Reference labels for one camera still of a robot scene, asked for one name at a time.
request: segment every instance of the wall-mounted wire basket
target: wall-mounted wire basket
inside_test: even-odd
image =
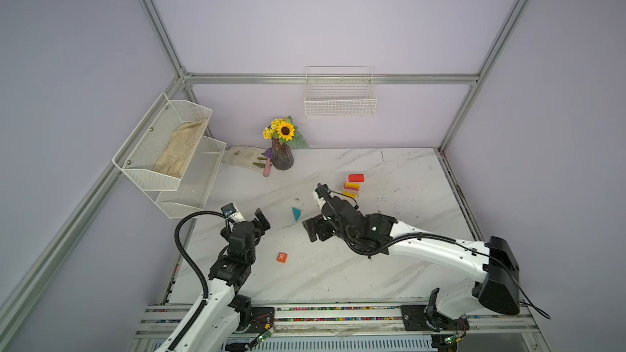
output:
[[[304,114],[309,118],[373,117],[376,95],[371,66],[309,66]]]
[[[132,151],[124,152],[132,147],[128,145],[129,137],[113,157],[113,163],[163,213],[175,219],[200,211],[207,204],[226,143],[203,135],[211,109],[186,100],[169,100],[165,94],[161,94],[156,104],[163,106],[138,143]],[[176,147],[176,174],[155,171],[155,164],[168,147],[172,134],[184,123],[198,123],[194,129],[197,140]]]

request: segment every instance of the green leaf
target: green leaf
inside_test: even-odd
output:
[[[304,140],[304,137],[300,132],[296,132],[293,135],[293,140],[289,142],[289,147],[293,149],[305,149],[309,148],[309,144],[306,140]]]

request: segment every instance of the white marble table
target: white marble table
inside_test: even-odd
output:
[[[404,256],[354,254],[339,238],[310,242],[302,221],[319,214],[317,183],[339,191],[348,173],[365,174],[358,198],[365,214],[387,214],[438,234],[471,240],[471,233],[431,148],[294,150],[295,164],[270,177],[222,163],[205,209],[235,202],[246,217],[260,207],[272,225],[241,293],[256,303],[424,300],[435,287],[462,280],[441,266]],[[298,222],[291,207],[301,209]],[[187,248],[205,275],[226,241],[223,220],[201,216]],[[278,252],[288,254],[285,264]],[[193,302],[201,292],[183,263],[170,303]]]

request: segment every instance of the red block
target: red block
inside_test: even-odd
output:
[[[364,183],[365,176],[363,174],[349,174],[348,181],[351,183]]]

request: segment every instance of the vase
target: vase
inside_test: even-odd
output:
[[[278,170],[287,170],[293,166],[293,154],[286,142],[280,144],[278,139],[272,139],[272,166]]]

